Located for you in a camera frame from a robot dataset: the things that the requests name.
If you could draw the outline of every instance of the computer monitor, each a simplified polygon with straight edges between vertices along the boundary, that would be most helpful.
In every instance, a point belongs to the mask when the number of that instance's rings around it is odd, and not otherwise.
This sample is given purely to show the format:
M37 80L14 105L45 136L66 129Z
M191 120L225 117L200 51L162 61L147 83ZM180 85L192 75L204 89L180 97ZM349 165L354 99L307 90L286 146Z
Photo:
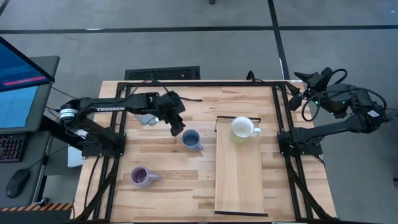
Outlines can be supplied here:
M54 77L0 37L0 92L52 82Z

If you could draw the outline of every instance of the black metal frame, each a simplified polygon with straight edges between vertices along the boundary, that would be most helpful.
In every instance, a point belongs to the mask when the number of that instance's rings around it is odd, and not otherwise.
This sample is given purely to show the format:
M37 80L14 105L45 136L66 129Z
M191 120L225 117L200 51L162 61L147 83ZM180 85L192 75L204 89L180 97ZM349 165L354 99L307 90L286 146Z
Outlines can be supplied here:
M247 81L246 82L164 82L164 83L119 82L116 97L120 97L121 92L125 89L126 89L126 96L128 96L128 94L131 92L131 88L138 88L141 86L269 86L272 88L275 110L276 110L276 115L277 115L278 124L279 124L279 131L284 132L285 131L284 120L282 119L282 112L280 110L277 87L279 87L282 90L284 106L285 106L285 108L287 108L288 98L287 98L287 94L286 94L285 81L256 82L254 75L250 75L250 74L248 75L247 79L251 80L251 82L247 82ZM125 111L122 113L119 133L124 132L124 127L125 127L125 123L126 123L126 114L127 113ZM286 110L286 117L287 117L287 121L289 124L289 129L293 128L294 124L293 124L292 114L290 113L289 110ZM116 112L114 112L112 114L112 118L111 118L111 127L112 128L114 128L115 123L116 123ZM316 203L315 199L313 199L313 197L311 196L310 192L307 190L307 185L305 182L304 169L303 169L301 157L300 157L300 155L295 155L298 175L296 175L295 171L293 170L292 163L290 160L290 154L285 153L284 157L285 157L285 163L286 163L286 168L287 168L287 173L288 173L289 187L290 187L290 193L292 196L292 203L293 203L293 208L294 208L294 213L295 213L295 219L296 219L296 221L299 221L301 219L299 200L297 198L297 192L295 189L295 181L296 181L296 182L298 182L298 187L300 188L300 190L303 191L303 195L305 197L304 201L305 201L305 209L307 212L307 218L309 218L310 220L313 220L311 204L315 203L315 205L317 205L317 203ZM102 170L101 170L99 186L102 186L106 180L105 174L108 169L108 163L109 163L108 161L109 161L109 158L105 157L103 166L102 166ZM119 165L119 157L115 157L112 169L114 169L115 167L117 169L118 165ZM111 181L111 184L109 187L110 187L109 195L108 195L108 201L107 201L106 213L105 213L106 220L110 220L110 218L111 218L114 190L116 187L116 176ZM100 203L101 203L101 199L99 200L98 204L96 205L96 208L94 210L93 219L99 218L98 216L99 216Z

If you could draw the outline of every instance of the desk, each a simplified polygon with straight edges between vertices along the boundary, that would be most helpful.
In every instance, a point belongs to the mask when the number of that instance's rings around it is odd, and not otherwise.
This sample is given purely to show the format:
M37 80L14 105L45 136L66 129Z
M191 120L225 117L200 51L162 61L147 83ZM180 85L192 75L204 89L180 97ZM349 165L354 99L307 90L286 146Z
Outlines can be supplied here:
M103 82L99 97L115 96L118 82ZM272 90L266 86L170 86L180 96L203 99L203 102L184 101L186 111L181 114L187 129L201 134L202 152L188 152L181 142L170 134L170 126L158 123L141 126L133 114L127 114L125 133L127 143L120 159L111 222L269 222L293 221L294 211L284 158L279 153L276 133L279 130ZM139 87L136 93L157 91L161 87ZM215 168L217 116L247 116L261 118L261 160L264 191L264 212L268 217L215 215ZM311 128L300 109L292 113L295 126ZM111 113L96 114L94 120L109 126ZM302 156L309 191L330 215L335 216L328 180L323 164L313 156ZM75 197L76 214L83 210L88 178L95 158L87 158ZM96 193L101 173L99 160L90 185L88 201ZM131 184L130 173L135 166L143 165L162 174L164 179L149 189ZM302 217L305 217L302 195L297 189ZM103 196L99 217L104 217L107 192Z
M48 74L55 76L59 62L58 56L32 57L30 59L38 66L42 67ZM27 126L35 126L36 130L38 130L44 113L45 105L47 104L47 100L49 98L50 90L51 84L38 86L34 102L27 119ZM23 133L28 129L33 131L31 128L8 128L4 133ZM0 208L26 206L37 199L41 200L41 198L38 198L38 196L40 196L39 189L45 169L45 166L42 166L41 163L37 163L30 168L30 177L20 196L17 198L8 198L5 192L8 180L17 170L26 168L43 157L47 149L49 139L50 133L48 131L36 131L34 133L29 133L29 142L25 149L25 154L22 161L0 164L0 178L2 180L0 182Z

